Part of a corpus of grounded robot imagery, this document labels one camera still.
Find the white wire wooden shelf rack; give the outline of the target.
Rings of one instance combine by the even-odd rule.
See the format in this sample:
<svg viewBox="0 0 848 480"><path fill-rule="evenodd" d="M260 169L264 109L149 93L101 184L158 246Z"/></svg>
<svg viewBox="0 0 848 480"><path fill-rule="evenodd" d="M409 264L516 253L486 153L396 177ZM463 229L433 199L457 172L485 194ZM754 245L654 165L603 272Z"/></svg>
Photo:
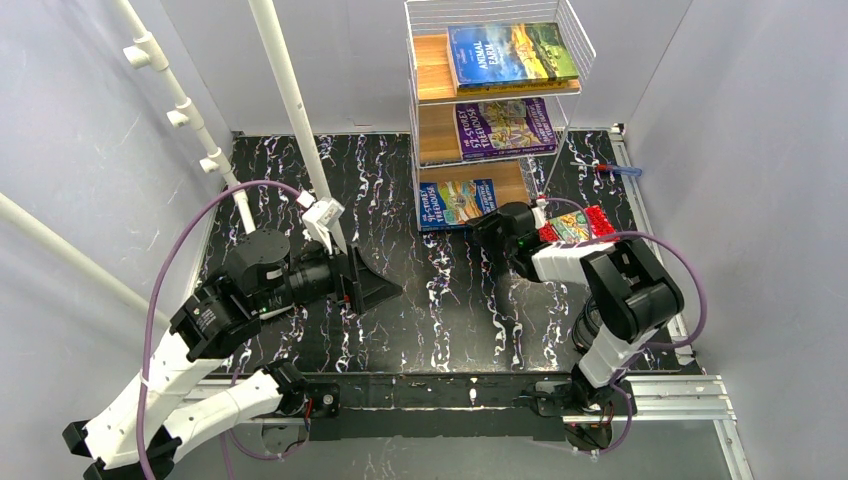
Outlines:
<svg viewBox="0 0 848 480"><path fill-rule="evenodd" d="M568 1L408 1L413 187L422 232L540 193L596 50Z"/></svg>

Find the blue 91-storey treehouse book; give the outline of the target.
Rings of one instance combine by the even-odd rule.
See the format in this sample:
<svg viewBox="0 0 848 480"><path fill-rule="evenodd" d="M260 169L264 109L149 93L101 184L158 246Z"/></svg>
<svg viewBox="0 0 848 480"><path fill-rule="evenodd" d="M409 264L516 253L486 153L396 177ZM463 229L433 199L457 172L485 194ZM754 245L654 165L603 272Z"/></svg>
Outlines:
<svg viewBox="0 0 848 480"><path fill-rule="evenodd" d="M422 232L464 229L467 222L497 208L492 179L421 182L419 222Z"/></svg>

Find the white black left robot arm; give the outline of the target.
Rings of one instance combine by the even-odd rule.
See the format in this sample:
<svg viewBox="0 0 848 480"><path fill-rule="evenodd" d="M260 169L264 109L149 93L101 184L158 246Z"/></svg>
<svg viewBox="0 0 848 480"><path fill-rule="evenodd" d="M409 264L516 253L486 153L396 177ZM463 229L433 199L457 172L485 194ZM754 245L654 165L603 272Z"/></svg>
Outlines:
<svg viewBox="0 0 848 480"><path fill-rule="evenodd" d="M191 450L252 418L306 416L319 405L286 359L198 403L184 398L235 350L257 336L265 315L332 299L357 314L398 297L400 285L374 271L356 246L317 241L297 256L277 230L248 234L188 297L134 378L98 416L69 424L70 452L91 459L88 479L163 479Z"/></svg>

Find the orange 130-storey treehouse book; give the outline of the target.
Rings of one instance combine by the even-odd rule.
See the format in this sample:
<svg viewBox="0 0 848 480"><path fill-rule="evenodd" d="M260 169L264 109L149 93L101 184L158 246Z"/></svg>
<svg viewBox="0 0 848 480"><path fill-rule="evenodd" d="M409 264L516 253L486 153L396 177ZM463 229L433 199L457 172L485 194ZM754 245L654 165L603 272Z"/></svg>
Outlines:
<svg viewBox="0 0 848 480"><path fill-rule="evenodd" d="M549 92L549 91L579 91L581 88L579 79L563 81L547 81L539 83L512 83L502 85L471 86L459 85L455 88L457 97L471 97L479 95L501 95L501 94L524 94L526 92Z"/></svg>

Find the blue animal farm book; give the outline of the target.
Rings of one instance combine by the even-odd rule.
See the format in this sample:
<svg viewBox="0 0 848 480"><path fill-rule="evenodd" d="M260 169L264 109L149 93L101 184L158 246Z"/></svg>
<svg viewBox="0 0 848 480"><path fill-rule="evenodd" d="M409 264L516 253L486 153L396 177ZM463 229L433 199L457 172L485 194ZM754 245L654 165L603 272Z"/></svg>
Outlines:
<svg viewBox="0 0 848 480"><path fill-rule="evenodd" d="M579 79L555 22L458 25L446 34L455 88Z"/></svg>

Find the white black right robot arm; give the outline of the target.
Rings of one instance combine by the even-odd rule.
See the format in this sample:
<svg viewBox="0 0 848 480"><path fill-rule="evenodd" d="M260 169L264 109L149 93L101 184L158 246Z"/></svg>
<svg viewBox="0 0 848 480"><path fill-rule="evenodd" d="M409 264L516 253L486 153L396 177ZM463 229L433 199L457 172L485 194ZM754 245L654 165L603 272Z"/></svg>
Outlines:
<svg viewBox="0 0 848 480"><path fill-rule="evenodd" d="M511 202L469 220L475 239L502 254L523 278L588 287L600 317L591 345L572 369L573 389L595 393L612 384L662 326L683 310L683 294L639 232L612 233L565 246L543 239L541 212Z"/></svg>

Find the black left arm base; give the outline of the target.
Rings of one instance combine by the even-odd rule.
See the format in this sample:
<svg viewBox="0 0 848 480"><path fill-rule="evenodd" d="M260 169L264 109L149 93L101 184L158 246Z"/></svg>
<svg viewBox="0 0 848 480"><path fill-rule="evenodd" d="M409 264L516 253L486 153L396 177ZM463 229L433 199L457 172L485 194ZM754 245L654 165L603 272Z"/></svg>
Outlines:
<svg viewBox="0 0 848 480"><path fill-rule="evenodd" d="M286 394L275 410L252 419L303 419L336 418L341 410L341 388L338 383L308 380L301 393Z"/></svg>

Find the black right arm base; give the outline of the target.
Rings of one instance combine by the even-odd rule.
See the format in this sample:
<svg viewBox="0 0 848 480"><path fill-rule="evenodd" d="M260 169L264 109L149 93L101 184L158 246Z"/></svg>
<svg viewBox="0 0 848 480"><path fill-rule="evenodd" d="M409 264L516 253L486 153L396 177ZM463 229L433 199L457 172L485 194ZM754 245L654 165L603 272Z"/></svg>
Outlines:
<svg viewBox="0 0 848 480"><path fill-rule="evenodd" d="M629 435L637 412L632 394L627 380L594 387L574 373L562 381L529 384L514 402L543 418L582 415L582 421L564 424L566 442L575 454L597 457L616 450Z"/></svg>

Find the purple 52-storey treehouse book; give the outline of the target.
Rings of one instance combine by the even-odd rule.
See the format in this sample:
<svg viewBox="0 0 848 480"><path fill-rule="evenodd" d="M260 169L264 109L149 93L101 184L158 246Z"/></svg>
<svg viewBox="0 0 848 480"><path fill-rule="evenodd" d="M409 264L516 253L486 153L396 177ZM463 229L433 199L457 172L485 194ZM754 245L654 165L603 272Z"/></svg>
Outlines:
<svg viewBox="0 0 848 480"><path fill-rule="evenodd" d="M463 161L557 150L558 137L542 97L458 103L453 117Z"/></svg>

